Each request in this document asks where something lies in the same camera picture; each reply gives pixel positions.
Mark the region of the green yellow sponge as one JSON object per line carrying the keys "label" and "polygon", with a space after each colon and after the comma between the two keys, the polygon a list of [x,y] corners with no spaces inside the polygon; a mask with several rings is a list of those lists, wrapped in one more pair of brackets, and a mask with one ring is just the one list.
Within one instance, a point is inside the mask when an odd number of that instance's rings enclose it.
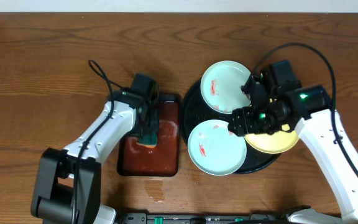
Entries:
{"label": "green yellow sponge", "polygon": [[158,143],[157,133],[145,134],[137,140],[137,144],[140,146],[154,148]]}

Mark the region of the yellow plate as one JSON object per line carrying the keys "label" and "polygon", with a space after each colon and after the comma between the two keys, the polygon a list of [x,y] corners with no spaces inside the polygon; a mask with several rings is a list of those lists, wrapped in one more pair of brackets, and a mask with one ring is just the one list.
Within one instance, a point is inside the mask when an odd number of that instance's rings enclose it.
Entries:
{"label": "yellow plate", "polygon": [[254,149],[267,154],[280,154],[291,149],[299,140],[295,131],[288,132],[288,124],[282,126],[282,131],[272,135],[248,134],[244,136],[246,142]]}

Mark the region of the light green plate front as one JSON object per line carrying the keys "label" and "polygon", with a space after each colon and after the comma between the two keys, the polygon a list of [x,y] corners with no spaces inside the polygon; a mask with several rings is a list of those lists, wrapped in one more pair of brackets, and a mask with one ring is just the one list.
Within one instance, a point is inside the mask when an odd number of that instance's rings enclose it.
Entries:
{"label": "light green plate front", "polygon": [[223,176],[237,171],[247,157],[243,137],[228,130],[228,122],[218,119],[198,124],[188,137],[188,153],[203,172]]}

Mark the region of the light green plate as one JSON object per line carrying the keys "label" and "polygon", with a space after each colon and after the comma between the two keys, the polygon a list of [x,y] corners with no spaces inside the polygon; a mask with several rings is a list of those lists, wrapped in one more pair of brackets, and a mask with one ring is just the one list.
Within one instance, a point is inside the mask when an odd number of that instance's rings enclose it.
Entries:
{"label": "light green plate", "polygon": [[243,137],[228,130],[228,122],[218,119],[198,124],[188,137],[188,153],[203,172],[223,176],[237,171],[247,157]]}
{"label": "light green plate", "polygon": [[201,96],[213,110],[231,114],[233,110],[251,104],[241,90],[249,77],[249,69],[241,63],[231,60],[216,62],[201,78]]}

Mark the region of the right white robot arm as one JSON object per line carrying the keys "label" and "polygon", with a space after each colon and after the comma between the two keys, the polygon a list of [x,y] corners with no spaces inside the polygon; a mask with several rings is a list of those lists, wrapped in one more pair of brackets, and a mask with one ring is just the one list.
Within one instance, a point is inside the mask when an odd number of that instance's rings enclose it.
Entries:
{"label": "right white robot arm", "polygon": [[347,136],[334,99],[321,85],[299,81],[281,86],[250,77],[241,86],[251,105],[235,109],[228,129],[236,136],[296,132],[328,181],[343,223],[358,223],[358,153]]}

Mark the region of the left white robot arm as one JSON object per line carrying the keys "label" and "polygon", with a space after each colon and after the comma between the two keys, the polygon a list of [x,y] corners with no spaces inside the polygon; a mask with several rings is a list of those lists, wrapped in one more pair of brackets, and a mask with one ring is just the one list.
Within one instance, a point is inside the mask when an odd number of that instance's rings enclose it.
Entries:
{"label": "left white robot arm", "polygon": [[30,213],[44,223],[114,223],[117,212],[101,203],[101,167],[119,141],[157,122],[158,94],[116,91],[101,114],[63,149],[48,148],[39,161]]}

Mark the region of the dark red rectangular tray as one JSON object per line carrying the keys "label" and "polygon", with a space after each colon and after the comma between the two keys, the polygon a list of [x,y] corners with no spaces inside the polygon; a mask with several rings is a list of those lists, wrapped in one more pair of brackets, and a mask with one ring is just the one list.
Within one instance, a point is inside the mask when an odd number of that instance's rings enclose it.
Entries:
{"label": "dark red rectangular tray", "polygon": [[172,177],[178,172],[180,102],[178,95],[160,96],[156,146],[141,145],[138,138],[130,136],[120,141],[117,161],[120,175]]}

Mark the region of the black round tray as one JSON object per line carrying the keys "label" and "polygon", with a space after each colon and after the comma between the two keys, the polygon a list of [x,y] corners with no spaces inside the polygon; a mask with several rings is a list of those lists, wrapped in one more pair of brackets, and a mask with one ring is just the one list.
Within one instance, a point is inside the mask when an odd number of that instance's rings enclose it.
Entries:
{"label": "black round tray", "polygon": [[[191,131],[203,121],[211,119],[219,119],[227,121],[229,115],[218,113],[211,109],[205,102],[200,90],[201,80],[195,82],[186,93],[180,113],[180,132],[181,136],[187,144]],[[275,162],[280,154],[266,154],[247,146],[247,156],[243,164],[236,170],[235,174],[251,174],[265,169]]]}

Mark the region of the light green plate back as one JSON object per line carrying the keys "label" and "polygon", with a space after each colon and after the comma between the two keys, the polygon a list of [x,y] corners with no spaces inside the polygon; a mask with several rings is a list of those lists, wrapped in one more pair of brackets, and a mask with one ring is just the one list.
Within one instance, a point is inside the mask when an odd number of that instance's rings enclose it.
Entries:
{"label": "light green plate back", "polygon": [[241,90],[249,77],[249,69],[241,63],[231,60],[216,62],[201,78],[201,96],[213,110],[231,114],[233,110],[251,104]]}

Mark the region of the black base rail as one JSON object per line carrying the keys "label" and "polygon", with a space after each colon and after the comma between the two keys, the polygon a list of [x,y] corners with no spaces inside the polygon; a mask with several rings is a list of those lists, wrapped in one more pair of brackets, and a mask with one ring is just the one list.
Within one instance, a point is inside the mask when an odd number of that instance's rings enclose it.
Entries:
{"label": "black base rail", "polygon": [[194,215],[120,213],[114,224],[227,224],[227,223],[288,223],[287,219],[271,214]]}

